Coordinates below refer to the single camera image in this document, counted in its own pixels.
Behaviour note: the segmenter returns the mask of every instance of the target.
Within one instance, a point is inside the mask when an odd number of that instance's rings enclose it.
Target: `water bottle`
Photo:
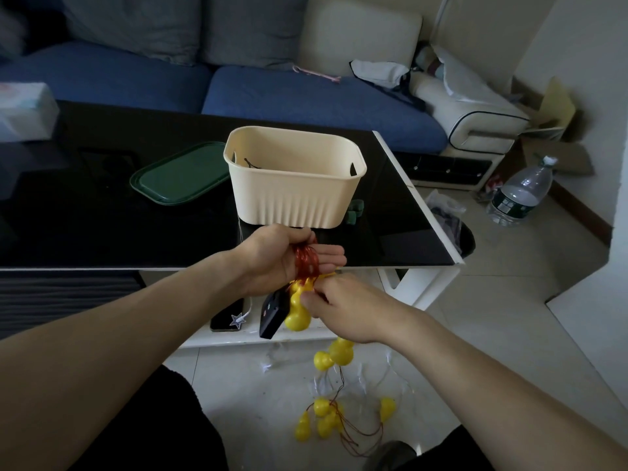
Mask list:
[[[521,223],[528,213],[548,194],[553,179],[554,157],[544,157],[536,167],[527,167],[517,172],[495,192],[486,207],[491,220],[502,226]]]

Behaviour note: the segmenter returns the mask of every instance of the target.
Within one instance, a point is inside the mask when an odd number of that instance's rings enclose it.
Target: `bottle cap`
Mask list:
[[[550,156],[543,157],[543,164],[547,165],[548,167],[553,167],[554,165],[556,165],[557,162],[558,162],[558,159],[556,157],[550,157]]]

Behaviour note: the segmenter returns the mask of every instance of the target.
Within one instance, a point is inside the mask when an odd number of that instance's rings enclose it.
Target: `pink strap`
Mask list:
[[[300,68],[299,66],[292,66],[292,70],[295,73],[303,73],[303,74],[307,74],[308,76],[314,75],[314,76],[319,76],[321,78],[329,79],[331,82],[335,82],[336,84],[340,84],[340,80],[342,79],[340,76],[338,77],[328,76],[326,74],[318,73],[316,71],[310,71],[307,69]]]

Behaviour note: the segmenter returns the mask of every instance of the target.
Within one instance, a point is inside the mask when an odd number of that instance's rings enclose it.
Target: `bottle label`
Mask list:
[[[506,195],[504,195],[501,190],[497,190],[495,192],[492,203],[493,206],[495,206],[495,208],[497,208],[500,212],[518,220],[521,220],[528,216],[528,213],[530,213],[530,211],[534,209],[533,206],[521,205],[520,203],[511,200]]]

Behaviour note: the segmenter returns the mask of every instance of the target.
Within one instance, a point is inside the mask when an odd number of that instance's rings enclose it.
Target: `beige plastic storage bin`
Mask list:
[[[238,216],[252,225],[335,228],[366,173],[360,149],[344,137],[271,127],[234,130],[224,157]]]

